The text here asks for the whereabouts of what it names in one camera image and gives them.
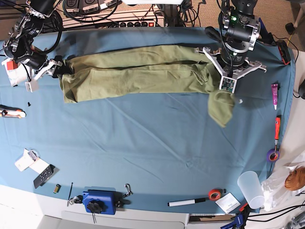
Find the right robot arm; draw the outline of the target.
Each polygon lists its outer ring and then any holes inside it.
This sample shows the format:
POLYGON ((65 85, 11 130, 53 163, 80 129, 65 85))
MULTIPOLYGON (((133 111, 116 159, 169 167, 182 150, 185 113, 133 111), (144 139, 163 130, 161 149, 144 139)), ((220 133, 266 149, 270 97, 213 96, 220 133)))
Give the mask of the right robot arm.
POLYGON ((56 10, 60 3, 60 0, 25 1, 25 5, 20 7, 21 16, 1 49, 5 56, 12 58, 16 64, 22 64, 34 70, 36 78, 40 78, 44 74, 50 75, 52 78, 60 78, 65 67, 61 56, 55 56, 50 60, 47 57, 59 45, 63 32, 63 21, 56 10), (57 32, 57 39, 50 48, 40 50, 32 43, 48 23, 57 32))

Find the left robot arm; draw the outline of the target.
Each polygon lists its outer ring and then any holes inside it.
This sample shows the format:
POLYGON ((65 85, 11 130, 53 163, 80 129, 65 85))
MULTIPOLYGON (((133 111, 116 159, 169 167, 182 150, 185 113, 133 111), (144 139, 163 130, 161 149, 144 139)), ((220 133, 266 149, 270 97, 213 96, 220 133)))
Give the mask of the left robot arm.
MULTIPOLYGON (((79 23, 97 23, 100 19, 86 21, 85 17, 114 5, 113 12, 122 0, 63 0, 62 8, 66 17, 79 23)), ((257 0, 222 0, 218 17, 219 31, 206 27, 205 33, 211 39, 222 43, 221 49, 212 52, 209 47, 199 49, 204 53, 221 75, 221 85, 224 80, 236 83, 238 79, 258 69, 266 72, 266 66, 260 61, 251 62, 247 53, 254 49, 260 36, 261 21, 254 16, 257 0)))

